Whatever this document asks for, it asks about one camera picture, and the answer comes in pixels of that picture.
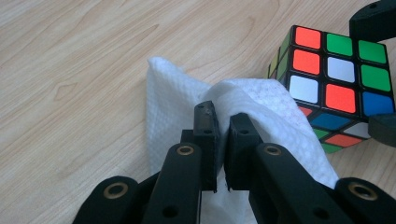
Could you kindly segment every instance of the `rubik's cube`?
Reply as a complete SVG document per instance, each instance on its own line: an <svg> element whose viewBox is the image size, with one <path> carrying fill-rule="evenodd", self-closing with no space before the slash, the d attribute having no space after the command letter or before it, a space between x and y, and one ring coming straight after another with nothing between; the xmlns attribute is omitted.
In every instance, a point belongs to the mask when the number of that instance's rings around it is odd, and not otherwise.
<svg viewBox="0 0 396 224"><path fill-rule="evenodd" d="M368 118L394 113L385 45L292 26L268 68L328 153L370 138Z"/></svg>

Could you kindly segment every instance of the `white tissue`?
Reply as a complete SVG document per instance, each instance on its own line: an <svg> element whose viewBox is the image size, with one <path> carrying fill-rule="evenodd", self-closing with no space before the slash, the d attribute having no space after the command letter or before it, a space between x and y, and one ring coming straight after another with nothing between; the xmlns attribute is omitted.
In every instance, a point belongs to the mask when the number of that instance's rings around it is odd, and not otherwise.
<svg viewBox="0 0 396 224"><path fill-rule="evenodd" d="M287 148L318 182L333 188L338 179L335 171L304 114L280 83L239 78L210 86L163 58L151 58L148 63L147 143L152 174L161 170L169 147L179 143L181 131L192 129L194 107L211 100L222 136L230 116L247 113L264 142ZM201 223L246 223L248 206L248 193L229 192L221 171L218 192L203 192Z"/></svg>

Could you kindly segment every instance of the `wooden table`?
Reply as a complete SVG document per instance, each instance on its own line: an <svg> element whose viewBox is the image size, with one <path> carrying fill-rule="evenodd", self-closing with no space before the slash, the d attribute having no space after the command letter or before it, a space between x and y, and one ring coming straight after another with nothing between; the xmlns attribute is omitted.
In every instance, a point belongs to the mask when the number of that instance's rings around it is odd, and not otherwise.
<svg viewBox="0 0 396 224"><path fill-rule="evenodd" d="M0 223L71 223L103 179L149 176L149 57L212 84L262 77L293 24L348 35L370 2L1 1ZM369 140L328 157L396 197L395 148Z"/></svg>

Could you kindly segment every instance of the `blue square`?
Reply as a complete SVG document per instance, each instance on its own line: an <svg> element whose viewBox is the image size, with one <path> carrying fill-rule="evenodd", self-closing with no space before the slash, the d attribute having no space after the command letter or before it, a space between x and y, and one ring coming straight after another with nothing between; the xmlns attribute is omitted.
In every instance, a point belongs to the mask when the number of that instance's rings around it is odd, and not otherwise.
<svg viewBox="0 0 396 224"><path fill-rule="evenodd" d="M365 91L363 93L363 112L367 117L377 114L391 114L394 112L393 101L388 96Z"/></svg>
<svg viewBox="0 0 396 224"><path fill-rule="evenodd" d="M323 113L313 119L311 125L335 131L347 125L349 122L350 119Z"/></svg>

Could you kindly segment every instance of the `white square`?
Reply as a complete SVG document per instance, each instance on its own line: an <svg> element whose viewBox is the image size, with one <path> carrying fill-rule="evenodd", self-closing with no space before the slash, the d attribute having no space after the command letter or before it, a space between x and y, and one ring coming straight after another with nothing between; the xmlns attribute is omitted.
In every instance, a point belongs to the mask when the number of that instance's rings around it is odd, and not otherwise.
<svg viewBox="0 0 396 224"><path fill-rule="evenodd" d="M312 104L318 102L318 82L306 77L290 77L289 92L294 99Z"/></svg>
<svg viewBox="0 0 396 224"><path fill-rule="evenodd" d="M338 80L355 82L355 66L353 62L330 57L327 60L327 75Z"/></svg>
<svg viewBox="0 0 396 224"><path fill-rule="evenodd" d="M352 127L345 129L344 133L349 133L349 134L356 135L356 136L362 137L362 138L370 138L371 137L369 134L369 124L364 123L364 122L357 123L357 124L353 125Z"/></svg>

